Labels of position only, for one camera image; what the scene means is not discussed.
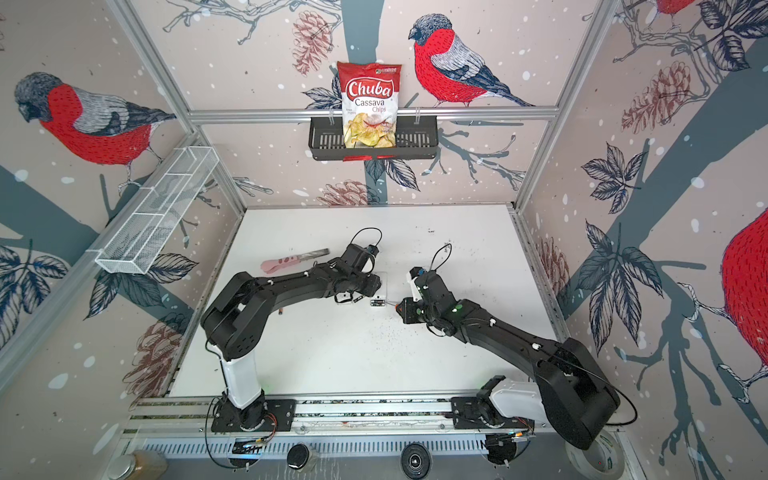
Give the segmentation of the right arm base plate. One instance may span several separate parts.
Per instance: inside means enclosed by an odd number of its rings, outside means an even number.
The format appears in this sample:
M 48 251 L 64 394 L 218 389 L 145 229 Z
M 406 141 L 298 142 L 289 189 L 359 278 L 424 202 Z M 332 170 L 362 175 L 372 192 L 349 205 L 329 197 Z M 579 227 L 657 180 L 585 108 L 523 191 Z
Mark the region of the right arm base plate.
M 452 397 L 450 399 L 454 428 L 467 429 L 522 429 L 532 431 L 535 422 L 522 417 L 504 417 L 489 400 L 479 397 Z

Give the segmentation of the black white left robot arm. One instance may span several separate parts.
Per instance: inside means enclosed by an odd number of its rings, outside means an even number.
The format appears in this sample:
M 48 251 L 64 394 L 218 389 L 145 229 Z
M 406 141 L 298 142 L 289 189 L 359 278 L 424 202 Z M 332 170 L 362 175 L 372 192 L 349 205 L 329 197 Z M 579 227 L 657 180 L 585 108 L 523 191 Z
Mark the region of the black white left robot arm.
M 216 421 L 216 431 L 254 431 L 268 415 L 254 350 L 269 316 L 308 300 L 332 297 L 336 302 L 348 303 L 355 295 L 374 297 L 382 282 L 366 267 L 375 265 L 378 253 L 376 245 L 350 243 L 341 256 L 301 273 L 253 277 L 240 272 L 230 279 L 201 320 L 206 343 L 222 367 L 222 411 L 234 414 L 230 424 Z

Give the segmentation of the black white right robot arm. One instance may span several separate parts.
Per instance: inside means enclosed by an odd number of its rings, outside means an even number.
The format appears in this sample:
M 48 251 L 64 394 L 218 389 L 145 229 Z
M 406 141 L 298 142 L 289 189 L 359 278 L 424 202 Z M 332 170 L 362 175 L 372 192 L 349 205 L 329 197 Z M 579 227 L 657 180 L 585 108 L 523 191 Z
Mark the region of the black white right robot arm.
M 396 307 L 406 324 L 483 348 L 531 379 L 524 387 L 503 375 L 486 382 L 457 417 L 490 429 L 512 419 L 540 421 L 568 444 L 589 449 L 620 406 L 617 389 L 574 338 L 542 338 L 508 324 L 478 303 L 458 300 L 435 270 L 409 271 L 412 294 Z

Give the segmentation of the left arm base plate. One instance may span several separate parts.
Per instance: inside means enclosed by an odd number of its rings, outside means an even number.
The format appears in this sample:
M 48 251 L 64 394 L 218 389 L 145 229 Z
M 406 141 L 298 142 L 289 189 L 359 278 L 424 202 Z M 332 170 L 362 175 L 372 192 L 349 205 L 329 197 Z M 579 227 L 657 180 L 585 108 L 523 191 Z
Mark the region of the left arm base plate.
M 287 432 L 296 409 L 292 399 L 257 399 L 244 409 L 235 407 L 226 397 L 216 399 L 211 413 L 213 433 Z

